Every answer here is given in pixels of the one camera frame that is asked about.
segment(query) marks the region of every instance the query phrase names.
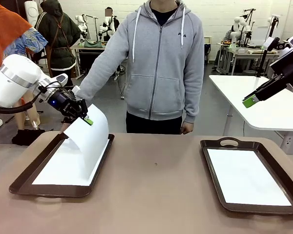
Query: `sheet of paper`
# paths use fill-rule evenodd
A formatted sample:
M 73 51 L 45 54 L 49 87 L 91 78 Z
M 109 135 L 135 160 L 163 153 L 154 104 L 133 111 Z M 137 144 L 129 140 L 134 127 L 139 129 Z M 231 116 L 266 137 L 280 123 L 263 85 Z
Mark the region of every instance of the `sheet of paper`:
M 94 105 L 88 108 L 90 126 L 77 119 L 64 133 L 69 137 L 58 148 L 33 184 L 89 186 L 108 144 L 108 123 Z
M 227 203 L 291 206 L 253 151 L 208 149 Z

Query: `black jacket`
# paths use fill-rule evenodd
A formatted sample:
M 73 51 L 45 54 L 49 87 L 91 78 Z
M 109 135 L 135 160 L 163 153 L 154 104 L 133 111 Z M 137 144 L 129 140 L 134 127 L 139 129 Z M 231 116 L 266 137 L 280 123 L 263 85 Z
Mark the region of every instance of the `black jacket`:
M 63 12 L 57 0 L 44 1 L 42 3 L 42 9 L 43 13 L 38 17 L 36 29 L 48 41 L 49 46 L 51 46 L 58 28 L 56 19 L 60 22 L 62 15 L 64 15 L 62 29 L 66 34 L 68 46 L 71 47 L 79 40 L 81 34 L 80 29 L 72 19 Z M 65 70 L 66 68 L 72 67 L 75 63 L 75 57 L 71 54 L 70 50 L 66 48 L 67 41 L 62 30 L 59 29 L 51 54 L 51 69 Z

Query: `hoodie pocket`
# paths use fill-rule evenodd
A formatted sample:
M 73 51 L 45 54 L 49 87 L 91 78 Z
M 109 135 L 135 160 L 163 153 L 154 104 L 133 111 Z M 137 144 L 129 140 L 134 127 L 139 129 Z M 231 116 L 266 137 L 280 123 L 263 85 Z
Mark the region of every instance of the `hoodie pocket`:
M 151 104 L 154 77 L 131 76 L 125 93 L 129 106 L 148 111 Z
M 154 93 L 154 113 L 171 113 L 181 110 L 179 80 L 158 77 Z

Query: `orange garment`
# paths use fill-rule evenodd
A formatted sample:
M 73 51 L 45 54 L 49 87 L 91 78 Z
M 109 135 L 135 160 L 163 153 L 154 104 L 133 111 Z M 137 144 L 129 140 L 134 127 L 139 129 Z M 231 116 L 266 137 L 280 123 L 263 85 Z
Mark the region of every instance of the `orange garment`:
M 0 5 L 0 67 L 4 50 L 31 27 L 21 16 Z

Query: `gray hoodie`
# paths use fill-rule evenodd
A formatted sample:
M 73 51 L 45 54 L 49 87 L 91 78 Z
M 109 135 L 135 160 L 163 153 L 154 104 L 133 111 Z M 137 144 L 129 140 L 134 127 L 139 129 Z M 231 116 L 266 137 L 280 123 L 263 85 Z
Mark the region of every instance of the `gray hoodie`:
M 178 1 L 162 27 L 150 1 L 131 13 L 94 61 L 78 96 L 91 99 L 126 58 L 125 100 L 129 113 L 151 120 L 182 116 L 193 123 L 199 113 L 204 73 L 204 36 L 199 18 Z

